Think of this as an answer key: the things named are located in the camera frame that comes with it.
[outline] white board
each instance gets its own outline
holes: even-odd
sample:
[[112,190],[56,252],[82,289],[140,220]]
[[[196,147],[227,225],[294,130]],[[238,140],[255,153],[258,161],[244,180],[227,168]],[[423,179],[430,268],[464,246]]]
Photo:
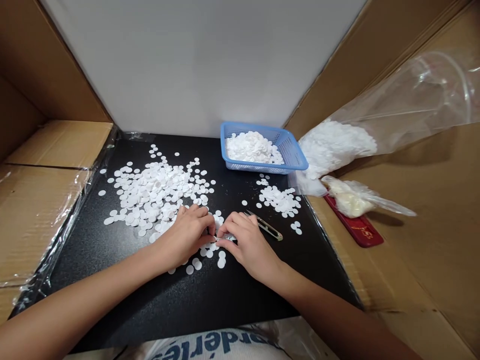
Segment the white board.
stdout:
[[281,127],[365,0],[42,0],[124,131]]

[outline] scissors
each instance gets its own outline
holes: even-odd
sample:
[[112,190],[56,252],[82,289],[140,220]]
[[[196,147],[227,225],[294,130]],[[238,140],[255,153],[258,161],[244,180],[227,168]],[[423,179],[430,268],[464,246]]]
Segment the scissors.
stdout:
[[248,213],[244,212],[245,215],[250,216],[253,215],[256,217],[258,221],[258,226],[265,230],[267,233],[272,235],[277,241],[282,241],[284,239],[283,235],[271,227],[266,221],[264,221],[261,217],[255,215],[250,210],[247,210]]

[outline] black work surface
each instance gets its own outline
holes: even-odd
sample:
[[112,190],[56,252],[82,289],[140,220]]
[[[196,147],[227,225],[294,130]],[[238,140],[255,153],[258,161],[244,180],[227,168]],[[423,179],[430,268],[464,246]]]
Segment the black work surface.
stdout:
[[[152,135],[151,142],[125,139],[117,142],[106,174],[96,174],[99,178],[61,250],[51,274],[51,287],[42,286],[44,294],[103,270],[149,244],[154,229],[139,237],[139,227],[127,226],[124,221],[104,225],[104,219],[109,217],[111,210],[121,209],[117,189],[113,183],[107,183],[107,179],[114,177],[114,171],[129,161],[133,162],[133,169],[140,170],[147,163],[160,161],[159,157],[150,157],[152,143],[172,166],[185,166],[195,157],[200,158],[197,168],[208,171],[203,178],[207,182],[216,180],[212,185],[215,192],[207,194],[212,213],[220,210],[226,218],[232,211],[251,210],[283,234],[280,242],[265,234],[283,261],[313,282],[359,306],[345,272],[304,199],[294,218],[283,218],[271,206],[257,208],[258,195],[263,188],[256,184],[259,173],[228,170],[221,156],[219,139],[171,135]],[[270,174],[269,184],[285,190],[287,176]],[[106,195],[99,196],[100,190],[106,190]],[[184,204],[192,204],[190,199],[183,200]],[[243,206],[242,200],[247,200],[248,205]],[[301,223],[302,235],[291,229],[294,221]],[[180,266],[173,275],[166,273],[142,286],[101,319],[73,352],[136,345],[298,315],[280,296],[251,278],[228,251],[225,267],[218,268],[218,253],[215,251],[212,258],[207,258],[198,252],[194,257],[200,259],[203,267],[193,275],[187,275],[186,266]]]

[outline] blue basket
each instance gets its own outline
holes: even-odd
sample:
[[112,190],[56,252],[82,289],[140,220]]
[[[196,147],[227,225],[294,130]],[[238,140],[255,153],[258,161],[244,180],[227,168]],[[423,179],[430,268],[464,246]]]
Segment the blue basket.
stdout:
[[[265,164],[261,162],[232,160],[227,156],[225,139],[231,138],[232,134],[259,132],[264,138],[270,140],[278,147],[283,157],[284,165]],[[300,149],[299,143],[293,134],[285,129],[277,127],[254,125],[242,122],[224,122],[220,129],[221,157],[225,160],[226,167],[231,170],[243,170],[258,173],[286,175],[295,170],[306,170],[309,163]]]

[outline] person's left hand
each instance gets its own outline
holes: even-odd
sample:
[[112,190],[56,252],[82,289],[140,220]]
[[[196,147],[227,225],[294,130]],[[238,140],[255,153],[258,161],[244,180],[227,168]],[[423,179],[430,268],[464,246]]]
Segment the person's left hand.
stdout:
[[[207,228],[210,235],[202,235]],[[193,204],[187,209],[181,206],[172,227],[150,247],[158,254],[158,261],[161,262],[158,266],[165,272],[183,264],[203,244],[214,242],[213,235],[215,219],[209,215],[206,207]]]

